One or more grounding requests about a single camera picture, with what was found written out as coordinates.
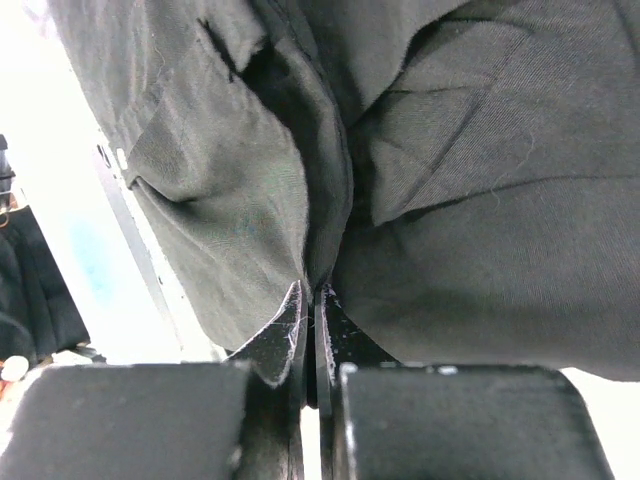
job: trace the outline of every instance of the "black bag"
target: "black bag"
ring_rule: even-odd
[[[31,209],[0,228],[0,359],[32,364],[89,340]]]

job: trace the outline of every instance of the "black block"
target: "black block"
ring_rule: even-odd
[[[336,478],[613,478],[582,398],[559,372],[344,364],[340,388]]]
[[[238,471],[253,463],[247,405],[270,392],[248,364],[50,368],[20,405],[0,478],[264,478]]]

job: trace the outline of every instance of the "cloth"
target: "cloth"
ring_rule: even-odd
[[[33,364],[89,335],[29,208],[0,229],[0,359]]]
[[[334,284],[400,360],[640,379],[631,0],[52,0],[204,330]]]

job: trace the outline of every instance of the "dark green fabric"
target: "dark green fabric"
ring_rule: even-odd
[[[0,229],[0,360],[35,363],[89,340],[42,232],[29,208]]]
[[[205,331],[640,379],[637,2],[52,2]]]

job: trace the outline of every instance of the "metal jaw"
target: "metal jaw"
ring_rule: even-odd
[[[317,400],[326,480],[613,478],[559,372],[407,367],[351,322],[329,286],[316,295],[315,324],[308,312],[298,282],[222,364],[45,370],[0,477],[302,479],[300,409]]]

